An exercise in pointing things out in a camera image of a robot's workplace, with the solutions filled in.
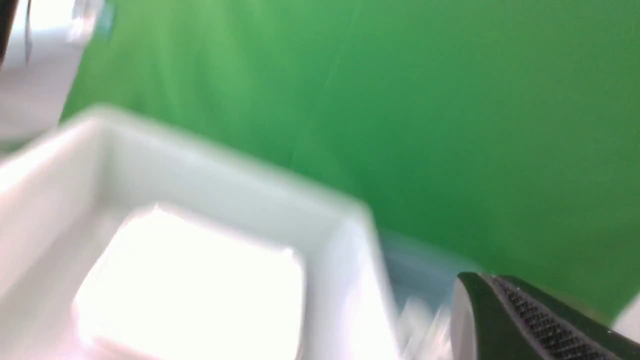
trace white container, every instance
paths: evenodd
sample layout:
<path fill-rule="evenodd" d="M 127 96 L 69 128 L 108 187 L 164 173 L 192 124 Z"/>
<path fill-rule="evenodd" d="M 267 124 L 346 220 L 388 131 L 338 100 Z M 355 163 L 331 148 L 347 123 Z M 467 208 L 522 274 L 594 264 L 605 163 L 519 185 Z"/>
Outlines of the white container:
<path fill-rule="evenodd" d="M 0 167 L 0 359 L 86 359 L 69 311 L 74 295 L 125 217 L 155 202 L 305 257 L 302 359 L 399 357 L 365 206 L 229 149 L 94 108 Z"/>

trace plastic tray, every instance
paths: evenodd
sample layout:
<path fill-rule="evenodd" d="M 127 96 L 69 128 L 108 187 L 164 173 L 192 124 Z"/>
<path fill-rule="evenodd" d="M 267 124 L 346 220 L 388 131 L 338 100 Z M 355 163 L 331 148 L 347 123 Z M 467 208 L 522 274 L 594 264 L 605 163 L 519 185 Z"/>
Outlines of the plastic tray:
<path fill-rule="evenodd" d="M 1 359 L 86 359 L 72 331 L 74 295 L 125 217 L 155 202 L 305 257 L 302 359 L 398 357 L 397 312 L 365 206 L 229 149 L 94 108 L 0 167 Z"/>

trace black mesh grille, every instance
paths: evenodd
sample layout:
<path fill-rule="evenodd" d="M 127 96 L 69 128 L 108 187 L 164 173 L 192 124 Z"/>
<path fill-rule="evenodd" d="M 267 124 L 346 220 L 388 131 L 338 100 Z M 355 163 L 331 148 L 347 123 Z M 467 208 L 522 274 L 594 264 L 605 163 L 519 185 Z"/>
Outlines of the black mesh grille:
<path fill-rule="evenodd" d="M 608 360 L 608 357 L 555 320 L 543 309 L 505 280 L 494 277 L 494 284 L 505 295 L 524 327 L 548 354 L 557 360 Z"/>

